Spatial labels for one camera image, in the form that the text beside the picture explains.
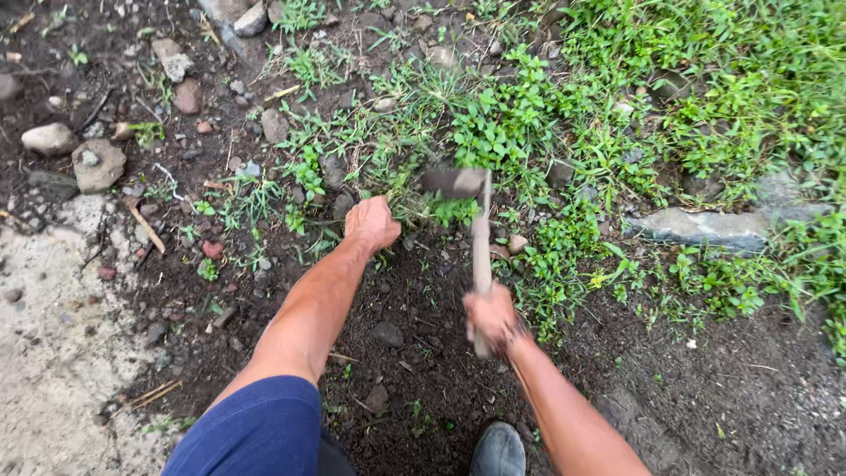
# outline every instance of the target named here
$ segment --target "stick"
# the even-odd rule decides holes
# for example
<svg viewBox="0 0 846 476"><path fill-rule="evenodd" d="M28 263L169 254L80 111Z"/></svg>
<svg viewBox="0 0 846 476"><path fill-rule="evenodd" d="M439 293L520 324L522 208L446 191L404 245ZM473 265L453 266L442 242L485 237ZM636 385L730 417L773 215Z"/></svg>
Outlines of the stick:
<svg viewBox="0 0 846 476"><path fill-rule="evenodd" d="M156 248L158 248L158 251L161 254L164 254L165 249L164 243L162 243L162 239L158 237L156 231L153 230L149 223L147 223L147 220L145 220L144 217L141 216L141 213L138 211L138 208L135 207L135 200L127 200L126 206L127 208L129 208L129 211L132 212L132 216L134 216L135 219L138 220L138 223L141 225L141 228L143 228L144 231L147 233L147 236L150 236L150 239L153 241L153 243L156 244Z"/></svg>

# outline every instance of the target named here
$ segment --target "reddish rock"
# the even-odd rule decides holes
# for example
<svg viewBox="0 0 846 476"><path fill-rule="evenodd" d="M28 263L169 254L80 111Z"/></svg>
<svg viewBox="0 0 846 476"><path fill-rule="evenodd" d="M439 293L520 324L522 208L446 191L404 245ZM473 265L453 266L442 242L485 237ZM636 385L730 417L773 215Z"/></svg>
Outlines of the reddish rock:
<svg viewBox="0 0 846 476"><path fill-rule="evenodd" d="M197 125L197 132L201 134L210 134L212 131L212 125L205 120Z"/></svg>
<svg viewBox="0 0 846 476"><path fill-rule="evenodd" d="M185 78L176 88L173 105L183 114L199 114L203 105L200 82L194 78Z"/></svg>
<svg viewBox="0 0 846 476"><path fill-rule="evenodd" d="M220 259L223 257L223 243L203 241L203 252L206 254L206 257Z"/></svg>
<svg viewBox="0 0 846 476"><path fill-rule="evenodd" d="M100 275L101 278L103 278L104 281L111 281L114 279L118 271L113 268L106 268L105 266L101 266L100 269L97 270L97 273Z"/></svg>

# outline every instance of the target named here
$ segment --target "soil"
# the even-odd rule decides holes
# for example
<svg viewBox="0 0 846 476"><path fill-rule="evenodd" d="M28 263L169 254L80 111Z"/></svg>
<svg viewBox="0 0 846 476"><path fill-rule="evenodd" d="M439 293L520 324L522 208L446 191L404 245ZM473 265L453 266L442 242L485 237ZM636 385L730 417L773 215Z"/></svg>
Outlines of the soil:
<svg viewBox="0 0 846 476"><path fill-rule="evenodd" d="M149 178L148 184L161 180L162 173L153 168L159 163L173 174L180 193L201 196L204 180L229 175L225 166L230 148L232 156L244 162L252 159L266 169L277 160L289 159L261 142L225 81L241 79L254 94L255 106L263 105L263 97L294 84L290 75L254 83L253 69L230 50L221 51L214 41L204 41L190 12L190 8L199 8L193 2L168 7L136 0L126 7L123 18L111 3L106 2L102 14L97 0L74 3L62 29L45 38L42 29L63 3L47 0L31 8L23 3L0 5L4 25L13 24L31 9L36 13L5 45L6 51L21 53L21 63L0 66L0 71L16 74L23 85L20 95L0 105L5 140L0 207L7 207L11 196L29 193L29 170L68 170L69 158L42 158L23 150L19 138L28 129L55 121L75 129L110 89L113 93L98 115L105 125L109 125L108 119L154 120L140 103L154 108L157 92L143 87L135 66L136 62L155 64L148 41L139 39L139 31L146 26L156 28L154 36L173 38L195 60L197 69L192 76L201 81L206 106L197 116L184 116L175 109L166 115L166 138L156 141L151 150L138 147L135 141L121 143L129 160L124 178L116 184L118 191L141 174ZM432 2L432 6L440 8L444 3ZM413 5L406 0L393 6L397 11L409 11ZM351 13L348 6L338 13L341 25L326 28L328 38L351 51L361 51L361 68L380 74L395 56L388 42L371 53L366 51L378 35L363 29L361 20L379 28L387 28L387 20L372 14L364 17L364 11ZM460 30L462 17L455 10L437 16L425 38L437 38L440 25ZM107 23L115 28L113 33L106 32ZM361 29L361 49L351 34L356 29ZM460 51L484 51L480 45L487 39L478 31L474 34L458 44ZM262 35L263 41L278 41L278 33L269 29ZM298 36L298 42L307 43L310 35ZM84 68L74 67L64 53L74 44L83 45L88 54L90 64ZM124 52L135 45L141 45L137 55L127 56ZM315 88L317 101L306 101L304 106L330 117L338 97L353 88L362 91L361 100L367 102L375 97L368 77L351 73L345 84L321 91ZM80 93L85 99L74 108L74 98L79 99ZM47 103L50 96L66 95L69 106L64 110ZM126 113L121 113L122 106ZM216 132L198 134L195 125L200 120L213 122ZM185 138L176 140L180 134ZM203 153L183 158L193 147L201 147ZM277 171L268 173L286 187L292 185ZM214 197L209 201L218 204ZM161 351L157 362L114 399L140 396L181 380L181 388L140 415L199 416L250 358L265 325L311 265L309 247L318 236L289 234L283 231L283 224L271 220L265 240L273 266L253 273L232 262L224 263L221 278L209 284L194 271L203 258L202 241L224 242L227 255L243 255L251 251L249 233L236 230L226 234L218 221L183 214L176 200L148 202L160 206L152 221L165 222L163 239L173 251L164 256L153 252L137 271L139 284L123 291L139 315L131 332L143 335L161 321L168 323L169 330L163 342L153 345ZM34 202L18 200L14 213L51 223L55 221L53 205L41 210ZM327 219L330 214L327 210L312 218ZM185 246L177 239L177 228L192 221L202 230L201 238L197 244ZM114 215L110 226L131 227L132 223L123 210ZM530 408L510 371L498 361L476 359L464 338L460 297L469 284L467 231L422 230L417 241L423 246L409 251L398 242L382 254L383 260L374 259L368 265L333 350L341 357L330 358L321 381L324 424L349 450L359 473L441 474L467 473L475 441L485 424L503 419L525 436L529 472L552 473L541 440L532 434L536 423ZM141 244L133 241L132 247L130 251L135 252ZM562 345L547 344L546 350L653 473L784 474L794 468L811 474L843 472L846 385L824 336L817 331L820 310L809 313L807 323L802 324L791 318L780 302L773 301L753 318L709 321L706 329L695 335L685 329L686 336L677 340L678 334L670 331L678 325L663 319L647 332L635 313L637 304L632 299L622 305L602 292L591 293L575 312L574 323L562 323ZM222 329L210 326L229 307L237 309L233 319ZM401 330L404 343L400 348L387 348L374 338L373 328L383 321ZM364 408L363 402L378 385L385 387L388 400L387 409L374 409L375 414Z"/></svg>

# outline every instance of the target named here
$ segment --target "shoe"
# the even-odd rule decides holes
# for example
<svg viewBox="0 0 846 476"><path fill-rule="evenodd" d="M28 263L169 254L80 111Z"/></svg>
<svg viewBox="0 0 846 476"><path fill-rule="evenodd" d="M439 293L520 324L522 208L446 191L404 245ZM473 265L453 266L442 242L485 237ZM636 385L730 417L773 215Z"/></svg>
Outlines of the shoe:
<svg viewBox="0 0 846 476"><path fill-rule="evenodd" d="M523 441L513 426L491 423L479 438L470 463L470 476L525 476Z"/></svg>

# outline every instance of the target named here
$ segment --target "wooden handle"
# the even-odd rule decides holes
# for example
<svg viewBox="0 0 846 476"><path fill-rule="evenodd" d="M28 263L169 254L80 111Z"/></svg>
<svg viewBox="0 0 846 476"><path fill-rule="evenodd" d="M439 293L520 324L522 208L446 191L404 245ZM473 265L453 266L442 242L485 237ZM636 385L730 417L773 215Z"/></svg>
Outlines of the wooden handle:
<svg viewBox="0 0 846 476"><path fill-rule="evenodd" d="M487 222L487 216L479 216L473 219L471 228L473 232L473 291L476 294L485 295L491 292L491 226ZM473 336L473 348L478 358L489 359L493 357L491 345L477 329Z"/></svg>

